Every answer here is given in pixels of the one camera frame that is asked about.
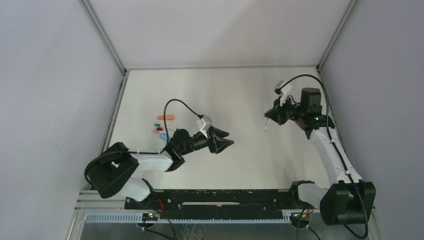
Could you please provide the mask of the thin white red pen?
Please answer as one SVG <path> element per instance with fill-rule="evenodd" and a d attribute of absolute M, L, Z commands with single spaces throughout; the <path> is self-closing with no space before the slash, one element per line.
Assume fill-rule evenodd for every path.
<path fill-rule="evenodd" d="M 177 128 L 164 128 L 164 127 L 157 127 L 155 130 L 158 131 L 176 131 L 178 130 Z"/>

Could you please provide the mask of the white pen orange tip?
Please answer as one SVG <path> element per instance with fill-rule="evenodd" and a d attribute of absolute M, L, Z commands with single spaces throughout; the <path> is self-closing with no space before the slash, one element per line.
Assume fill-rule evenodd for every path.
<path fill-rule="evenodd" d="M 154 133 L 158 133 L 158 134 L 166 134 L 167 132 L 165 130 L 153 130 Z M 168 131 L 168 134 L 173 134 L 175 131 L 171 130 Z"/>

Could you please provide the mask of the white marker green end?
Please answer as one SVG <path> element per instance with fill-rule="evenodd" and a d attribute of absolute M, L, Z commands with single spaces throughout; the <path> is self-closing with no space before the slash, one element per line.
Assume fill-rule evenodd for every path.
<path fill-rule="evenodd" d="M 178 130 L 178 128 L 177 128 L 177 127 L 173 127 L 173 126 L 165 125 L 165 124 L 161 124 L 161 123 L 155 123 L 155 124 L 154 124 L 154 126 L 155 126 L 156 128 L 160 128 L 160 129 L 163 129 L 163 130 L 165 130 L 165 129 L 168 129 L 169 131 L 170 131 L 170 130 L 172 130 L 172 131 L 176 131 L 176 130 Z"/>

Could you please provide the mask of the blue translucent highlighter pen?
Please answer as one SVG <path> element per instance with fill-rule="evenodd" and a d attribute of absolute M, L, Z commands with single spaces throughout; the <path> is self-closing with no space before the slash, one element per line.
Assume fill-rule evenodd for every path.
<path fill-rule="evenodd" d="M 166 133 L 160 133 L 159 137 L 166 142 L 169 141 L 169 136 Z"/>

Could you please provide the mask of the orange translucent highlighter pen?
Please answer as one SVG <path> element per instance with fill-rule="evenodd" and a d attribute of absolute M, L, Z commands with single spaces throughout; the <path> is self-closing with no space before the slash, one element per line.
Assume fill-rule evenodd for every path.
<path fill-rule="evenodd" d="M 167 120 L 167 121 L 170 120 L 170 121 L 172 121 L 172 120 L 175 119 L 175 116 L 173 114 L 166 114 L 166 115 L 158 115 L 156 118 L 158 120 Z"/>

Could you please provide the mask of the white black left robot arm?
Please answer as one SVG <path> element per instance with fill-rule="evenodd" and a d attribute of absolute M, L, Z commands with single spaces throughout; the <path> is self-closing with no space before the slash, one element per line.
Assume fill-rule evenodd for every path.
<path fill-rule="evenodd" d="M 155 190 L 146 179 L 135 177 L 136 173 L 175 171 L 185 163 L 185 155 L 202 149 L 219 154 L 234 144 L 229 135 L 213 126 L 205 133 L 199 131 L 194 135 L 181 128 L 157 152 L 131 151 L 123 142 L 116 142 L 88 163 L 84 177 L 103 199 L 120 195 L 142 202 L 155 194 Z"/>

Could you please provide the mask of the white pen green tip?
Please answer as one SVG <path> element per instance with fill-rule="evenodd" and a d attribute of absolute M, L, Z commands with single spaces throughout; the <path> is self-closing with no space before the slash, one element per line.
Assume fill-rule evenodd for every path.
<path fill-rule="evenodd" d="M 269 124 L 269 118 L 266 118 L 265 124 L 264 124 L 264 132 L 266 132 L 268 130 L 268 124 Z"/>

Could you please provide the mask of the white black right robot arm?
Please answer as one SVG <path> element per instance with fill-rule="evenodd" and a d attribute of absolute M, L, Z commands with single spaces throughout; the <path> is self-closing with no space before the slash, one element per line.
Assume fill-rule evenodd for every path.
<path fill-rule="evenodd" d="M 376 188 L 372 182 L 363 180 L 343 151 L 329 116 L 329 102 L 326 100 L 322 106 L 326 90 L 305 87 L 299 102 L 282 87 L 274 91 L 278 97 L 264 117 L 280 126 L 295 122 L 318 152 L 329 182 L 328 189 L 311 180 L 292 182 L 289 190 L 295 204 L 298 208 L 319 209 L 326 225 L 343 225 L 355 237 L 366 239 Z"/>

